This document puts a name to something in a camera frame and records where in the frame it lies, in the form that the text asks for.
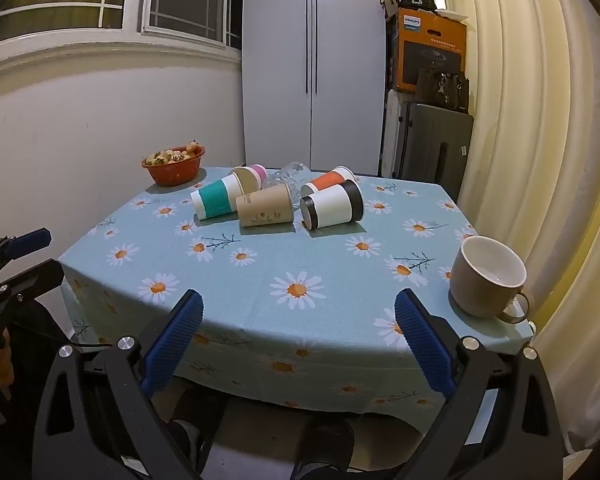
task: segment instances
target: mug rim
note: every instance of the mug rim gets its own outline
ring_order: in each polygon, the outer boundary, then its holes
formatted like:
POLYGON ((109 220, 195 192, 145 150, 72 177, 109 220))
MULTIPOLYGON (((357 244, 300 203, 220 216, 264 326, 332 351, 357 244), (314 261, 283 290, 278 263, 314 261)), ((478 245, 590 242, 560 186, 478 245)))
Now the mug rim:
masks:
POLYGON ((516 251, 514 251, 511 247, 503 244, 502 242, 497 241, 495 238, 489 238, 488 236, 480 236, 480 235, 469 236, 468 238, 465 238, 464 240, 462 240, 462 243, 460 244, 460 252, 462 254, 462 259, 467 263, 467 265, 469 265, 469 267, 471 267, 476 272, 476 274, 478 274, 481 278, 487 280, 488 282, 493 283, 494 285, 501 286, 503 288, 520 288, 526 282, 526 266, 525 266, 525 263, 522 261, 522 258, 520 258, 520 256, 518 256, 516 254, 516 251), (484 240, 489 240, 490 242, 494 242, 497 245, 504 247, 507 251, 509 251, 509 253, 513 254, 516 257, 516 259, 518 260, 518 263, 522 266, 522 269, 524 270, 525 275, 524 275, 522 281, 517 285, 505 285, 504 283, 499 283, 499 282, 493 281, 491 278, 489 278, 488 276, 485 276, 482 272, 480 272, 480 270, 478 270, 474 266, 474 264, 471 263, 469 258, 464 253, 464 245, 466 243, 472 243, 472 242, 469 242, 469 240, 471 240, 472 238, 476 238, 476 239, 482 238, 484 240))

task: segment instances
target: wardrobe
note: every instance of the wardrobe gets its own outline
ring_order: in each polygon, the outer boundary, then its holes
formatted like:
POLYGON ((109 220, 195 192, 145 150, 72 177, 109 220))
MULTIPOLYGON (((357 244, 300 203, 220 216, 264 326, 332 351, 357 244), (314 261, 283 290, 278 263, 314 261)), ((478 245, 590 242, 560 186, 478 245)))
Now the wardrobe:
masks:
POLYGON ((385 44, 379 0, 244 0, 247 164, 377 174, 385 44))

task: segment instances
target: light blue tablecloth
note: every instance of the light blue tablecloth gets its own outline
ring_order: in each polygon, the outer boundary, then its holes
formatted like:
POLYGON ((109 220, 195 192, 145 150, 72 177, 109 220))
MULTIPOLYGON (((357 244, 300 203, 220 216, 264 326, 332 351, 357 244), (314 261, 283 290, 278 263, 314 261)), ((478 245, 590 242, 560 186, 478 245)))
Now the light blue tablecloth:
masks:
POLYGON ((137 335, 193 288, 204 321, 178 375, 291 407, 388 413, 426 431, 443 397, 395 323, 400 290, 411 287, 430 313, 488 348, 515 352, 531 337, 526 322, 450 305, 450 266, 475 231, 440 186, 360 177, 362 221, 316 232, 299 212, 293 224, 258 228, 241 229, 235 214, 199 221, 190 192, 228 171, 149 188, 60 258, 83 342, 137 335))

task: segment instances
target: wall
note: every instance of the wall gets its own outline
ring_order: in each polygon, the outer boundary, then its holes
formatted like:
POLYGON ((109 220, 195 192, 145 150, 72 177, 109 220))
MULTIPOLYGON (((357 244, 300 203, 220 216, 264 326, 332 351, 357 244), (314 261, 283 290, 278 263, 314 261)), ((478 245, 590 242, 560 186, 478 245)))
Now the wall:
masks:
MULTIPOLYGON (((240 65, 176 54, 55 57, 0 72, 0 237, 47 227, 58 257, 148 187, 140 160, 197 139, 204 166, 244 163, 240 65)), ((59 291, 43 298, 63 328, 59 291)))

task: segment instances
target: orange box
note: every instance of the orange box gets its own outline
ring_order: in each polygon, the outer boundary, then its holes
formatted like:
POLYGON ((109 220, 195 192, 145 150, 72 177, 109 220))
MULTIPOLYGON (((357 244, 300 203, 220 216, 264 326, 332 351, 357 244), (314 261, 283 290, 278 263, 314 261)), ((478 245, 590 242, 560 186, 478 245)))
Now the orange box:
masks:
POLYGON ((392 84, 415 92, 421 68, 464 72, 466 25, 426 10, 398 9, 393 37, 392 84))

